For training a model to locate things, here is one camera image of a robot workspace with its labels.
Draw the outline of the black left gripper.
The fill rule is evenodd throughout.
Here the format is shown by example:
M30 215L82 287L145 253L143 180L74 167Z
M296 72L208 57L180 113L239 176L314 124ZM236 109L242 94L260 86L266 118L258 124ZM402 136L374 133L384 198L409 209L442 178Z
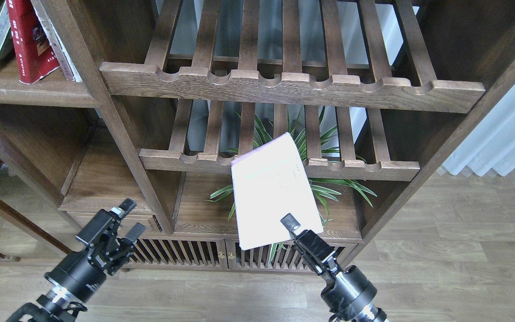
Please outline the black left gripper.
M123 238L117 230L123 218L137 203L130 198L110 211L100 210L77 234L84 244L81 251L72 252L45 274L55 285L53 291L67 301L87 302L98 291L108 275L114 275L133 255L135 242L146 226L135 223Z

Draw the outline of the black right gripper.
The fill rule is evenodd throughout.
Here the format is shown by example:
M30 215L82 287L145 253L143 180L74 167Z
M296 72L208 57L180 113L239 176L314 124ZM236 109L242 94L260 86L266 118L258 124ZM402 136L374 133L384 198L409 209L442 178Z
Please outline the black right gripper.
M355 265L347 271L341 269L333 247L313 231L303 231L292 214L288 213L280 222L309 267L326 281L321 297L333 313L330 319L378 320L379 309L373 304L377 289L366 276Z

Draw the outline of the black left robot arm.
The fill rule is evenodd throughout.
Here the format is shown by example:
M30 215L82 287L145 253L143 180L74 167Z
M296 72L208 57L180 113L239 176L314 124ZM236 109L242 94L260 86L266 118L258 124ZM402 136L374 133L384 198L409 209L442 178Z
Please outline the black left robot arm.
M121 221L135 206L134 200L126 199L110 211L100 210L77 234L84 248L66 255L45 273L53 289L39 296L37 304L27 302L18 308L8 321L18 322L29 315L32 322L73 322L80 312L85 312L84 304L108 275L114 275L129 261L135 241L145 231L145 226L137 223L125 237L117 237Z

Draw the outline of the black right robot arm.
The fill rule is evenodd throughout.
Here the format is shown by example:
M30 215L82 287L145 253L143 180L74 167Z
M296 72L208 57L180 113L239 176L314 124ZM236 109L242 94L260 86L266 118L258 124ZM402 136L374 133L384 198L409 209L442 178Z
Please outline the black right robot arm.
M377 289L356 265L343 270L336 252L312 230L299 232L301 225L288 213L281 219L294 239L294 246L312 271L326 281L321 297L333 314L331 322L386 322L384 310L374 306Z

